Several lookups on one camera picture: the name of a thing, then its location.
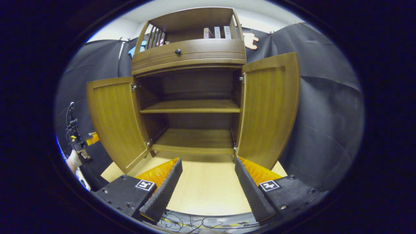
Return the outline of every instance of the wooden shelf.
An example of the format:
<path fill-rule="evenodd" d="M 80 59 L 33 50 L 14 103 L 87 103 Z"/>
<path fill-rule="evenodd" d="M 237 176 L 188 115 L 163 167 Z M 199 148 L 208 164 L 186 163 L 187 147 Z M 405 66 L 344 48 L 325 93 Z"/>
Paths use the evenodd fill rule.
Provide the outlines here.
<path fill-rule="evenodd" d="M 175 100 L 152 105 L 140 113 L 239 113 L 240 108 L 232 100 Z"/>
<path fill-rule="evenodd" d="M 234 154 L 229 129 L 167 129 L 151 147 L 183 154 Z"/>

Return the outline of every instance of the screw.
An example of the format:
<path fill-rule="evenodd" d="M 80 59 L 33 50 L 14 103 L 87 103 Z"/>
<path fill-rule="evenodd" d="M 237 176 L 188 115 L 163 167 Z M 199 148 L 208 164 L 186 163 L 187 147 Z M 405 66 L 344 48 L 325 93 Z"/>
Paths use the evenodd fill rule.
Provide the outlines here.
<path fill-rule="evenodd" d="M 130 209 L 134 209 L 134 205 L 132 205 L 132 204 L 130 204 L 130 203 L 127 203 L 127 204 L 126 204 L 126 206 L 127 206 L 128 208 L 130 208 Z"/>

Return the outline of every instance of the white glove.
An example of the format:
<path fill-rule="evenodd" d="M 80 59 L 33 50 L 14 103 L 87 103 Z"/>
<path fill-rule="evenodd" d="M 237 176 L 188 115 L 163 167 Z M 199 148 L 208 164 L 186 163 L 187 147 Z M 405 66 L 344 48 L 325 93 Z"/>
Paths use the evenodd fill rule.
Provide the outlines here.
<path fill-rule="evenodd" d="M 71 155 L 69 156 L 68 160 L 71 160 L 72 164 L 75 167 L 79 167 L 79 166 L 82 165 L 82 162 L 79 159 L 78 153 L 74 149 L 71 151 Z"/>

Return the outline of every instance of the door hinge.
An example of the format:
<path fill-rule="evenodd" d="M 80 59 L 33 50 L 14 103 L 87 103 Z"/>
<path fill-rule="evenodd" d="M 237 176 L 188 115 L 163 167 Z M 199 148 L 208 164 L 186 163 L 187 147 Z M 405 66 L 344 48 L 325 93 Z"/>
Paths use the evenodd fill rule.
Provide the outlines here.
<path fill-rule="evenodd" d="M 134 90 L 135 90 L 135 89 L 137 89 L 137 88 L 140 88 L 140 87 L 141 87 L 141 85 L 137 85 L 137 84 L 133 85 L 133 83 L 130 83 L 130 84 L 131 84 L 131 91 L 132 91 L 132 92 L 134 92 Z"/>
<path fill-rule="evenodd" d="M 146 145 L 146 147 L 148 147 L 149 145 L 150 145 L 150 143 L 152 142 L 152 139 L 151 138 L 149 138 L 148 140 L 147 140 L 147 142 L 145 142 L 144 144 Z"/>
<path fill-rule="evenodd" d="M 243 72 L 243 76 L 240 76 L 240 80 L 243 82 L 244 84 L 244 80 L 245 80 L 245 72 Z"/>

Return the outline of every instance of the black backdrop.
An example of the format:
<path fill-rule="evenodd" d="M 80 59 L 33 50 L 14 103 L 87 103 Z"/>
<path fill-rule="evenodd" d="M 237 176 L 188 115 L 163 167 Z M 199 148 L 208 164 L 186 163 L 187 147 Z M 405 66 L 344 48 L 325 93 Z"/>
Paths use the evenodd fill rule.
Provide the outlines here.
<path fill-rule="evenodd" d="M 46 0 L 4 6 L 3 229 L 148 232 L 96 206 L 57 155 L 51 124 L 54 90 L 71 56 L 94 32 L 140 3 Z M 321 212 L 274 233 L 289 228 L 290 233 L 413 233 L 414 3 L 279 1 L 337 42 L 351 60 L 362 81 L 366 125 L 351 171 Z"/>
<path fill-rule="evenodd" d="M 358 78 L 345 56 L 322 33 L 307 23 L 287 26 L 273 34 L 243 28 L 259 38 L 258 48 L 246 48 L 247 63 L 296 52 L 301 74 L 300 103 L 293 132 L 280 159 L 288 174 L 320 190 L 332 190 L 351 166 L 364 124 L 363 96 Z M 131 74 L 128 54 L 137 38 L 125 42 L 89 42 L 74 56 L 57 91 L 55 131 L 64 153 L 65 112 L 75 102 L 74 115 L 82 134 L 92 132 L 86 100 L 86 82 Z M 108 182 L 100 175 L 112 160 L 101 143 L 87 148 L 93 161 L 81 166 L 93 190 Z"/>

